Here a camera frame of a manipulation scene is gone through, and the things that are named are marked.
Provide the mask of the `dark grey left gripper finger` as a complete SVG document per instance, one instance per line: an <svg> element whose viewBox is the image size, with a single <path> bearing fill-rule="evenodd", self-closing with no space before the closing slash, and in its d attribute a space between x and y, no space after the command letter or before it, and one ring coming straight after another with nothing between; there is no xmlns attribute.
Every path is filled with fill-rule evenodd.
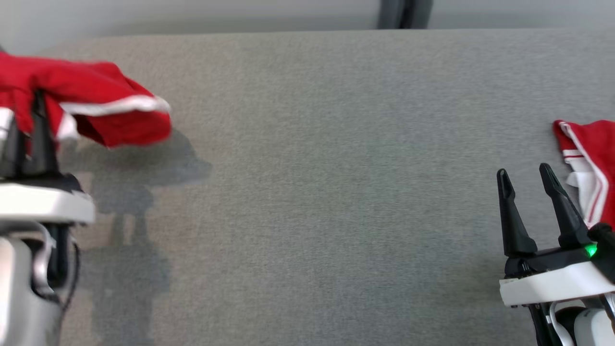
<svg viewBox="0 0 615 346"><path fill-rule="evenodd" d="M22 176L26 156L25 140L25 134L18 128L17 120L13 119L0 160L2 179L19 179Z"/></svg>
<svg viewBox="0 0 615 346"><path fill-rule="evenodd" d="M48 118L44 94L41 90L35 92L32 119L34 127L31 134L29 175L33 177L60 176L54 135Z"/></svg>

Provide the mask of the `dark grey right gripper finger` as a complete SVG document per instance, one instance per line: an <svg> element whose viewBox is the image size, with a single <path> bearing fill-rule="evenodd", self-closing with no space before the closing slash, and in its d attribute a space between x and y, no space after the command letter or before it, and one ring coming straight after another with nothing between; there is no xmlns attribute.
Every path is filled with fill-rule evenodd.
<svg viewBox="0 0 615 346"><path fill-rule="evenodd" d="M498 182L499 214L504 254L508 258L525 258L538 252L521 219L516 206L516 192L505 169L496 174Z"/></svg>
<svg viewBox="0 0 615 346"><path fill-rule="evenodd" d="M540 164L540 175L544 190L552 200L560 236L558 243L563 249L578 249L593 243L588 236L588 228L575 204L560 184L551 166Z"/></svg>

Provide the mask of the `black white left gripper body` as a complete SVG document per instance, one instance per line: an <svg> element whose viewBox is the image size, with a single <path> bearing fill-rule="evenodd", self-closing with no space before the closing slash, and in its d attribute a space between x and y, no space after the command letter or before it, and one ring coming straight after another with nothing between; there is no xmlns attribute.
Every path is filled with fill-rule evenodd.
<svg viewBox="0 0 615 346"><path fill-rule="evenodd" d="M71 174L36 179L2 180L2 221L92 224L95 204Z"/></svg>

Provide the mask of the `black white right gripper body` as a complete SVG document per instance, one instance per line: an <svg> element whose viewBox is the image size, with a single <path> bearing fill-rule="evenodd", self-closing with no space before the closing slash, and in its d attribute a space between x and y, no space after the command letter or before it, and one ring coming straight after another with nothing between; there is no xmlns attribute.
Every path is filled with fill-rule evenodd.
<svg viewBox="0 0 615 346"><path fill-rule="evenodd" d="M614 291L614 252L588 245L508 258L499 293L506 306L542 304Z"/></svg>

